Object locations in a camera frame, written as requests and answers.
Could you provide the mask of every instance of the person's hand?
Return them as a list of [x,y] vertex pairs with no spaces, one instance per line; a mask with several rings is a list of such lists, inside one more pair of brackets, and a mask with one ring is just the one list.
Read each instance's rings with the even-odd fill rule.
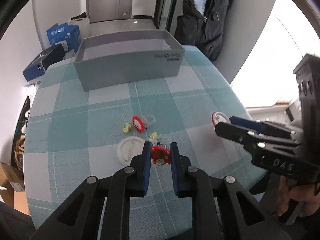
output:
[[278,216],[281,216],[288,210],[290,199],[298,202],[305,202],[301,212],[298,215],[299,217],[307,217],[316,213],[320,208],[320,194],[315,196],[314,190],[315,184],[297,186],[289,189],[288,178],[281,176],[277,200]]

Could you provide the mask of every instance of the blue cardboard box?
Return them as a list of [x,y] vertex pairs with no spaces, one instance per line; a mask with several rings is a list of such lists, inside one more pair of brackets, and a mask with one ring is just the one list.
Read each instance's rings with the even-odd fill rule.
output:
[[47,36],[51,46],[61,44],[65,52],[76,54],[81,43],[78,25],[68,25],[67,23],[53,26],[47,30]]
[[25,79],[29,82],[44,75],[48,67],[63,60],[65,54],[62,44],[45,49],[22,72]]

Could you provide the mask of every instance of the plastic cup lid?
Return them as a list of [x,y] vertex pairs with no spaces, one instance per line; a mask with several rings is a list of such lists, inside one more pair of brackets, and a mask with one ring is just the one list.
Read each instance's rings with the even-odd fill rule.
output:
[[217,125],[217,123],[220,123],[220,122],[226,122],[226,123],[231,123],[230,120],[229,120],[229,117],[227,117],[224,113],[222,112],[214,112],[212,114],[212,123],[214,126]]
[[118,160],[124,166],[129,166],[132,158],[142,153],[144,143],[145,140],[138,136],[130,136],[123,139],[117,149]]

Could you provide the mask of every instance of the teal tablecloth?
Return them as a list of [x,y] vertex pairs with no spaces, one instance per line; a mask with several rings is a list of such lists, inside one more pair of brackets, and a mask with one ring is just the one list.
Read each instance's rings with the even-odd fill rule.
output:
[[[219,178],[231,174],[249,189],[265,173],[241,145],[216,136],[211,115],[247,117],[229,84],[195,47],[185,46],[177,77],[84,92],[72,60],[49,67],[28,121],[24,178],[34,225],[41,223],[88,176],[123,168],[118,143],[156,132],[178,143],[192,165]],[[133,115],[155,116],[147,132],[122,132]],[[191,200],[175,197],[169,165],[152,165],[149,190],[132,198],[130,239],[166,239],[191,228]]]

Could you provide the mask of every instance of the blue gripper pad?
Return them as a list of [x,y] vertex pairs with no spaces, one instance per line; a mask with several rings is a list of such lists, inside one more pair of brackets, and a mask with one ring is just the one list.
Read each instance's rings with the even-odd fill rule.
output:
[[143,169],[143,193],[147,195],[148,187],[149,187],[149,178],[150,178],[150,168],[151,168],[151,154],[150,154],[151,147],[148,147],[146,160],[144,163]]
[[238,125],[238,126],[242,126],[242,127],[256,130],[257,133],[265,134],[265,132],[266,132],[266,126],[260,122],[255,122],[255,121],[243,119],[243,118],[236,117],[236,116],[230,117],[229,120],[234,125]]
[[178,195],[178,172],[177,172],[177,163],[176,160],[174,158],[174,151],[172,149],[172,144],[170,144],[170,163],[171,163],[171,173],[172,173],[172,182],[173,182],[173,189],[174,192],[176,194],[176,196]]

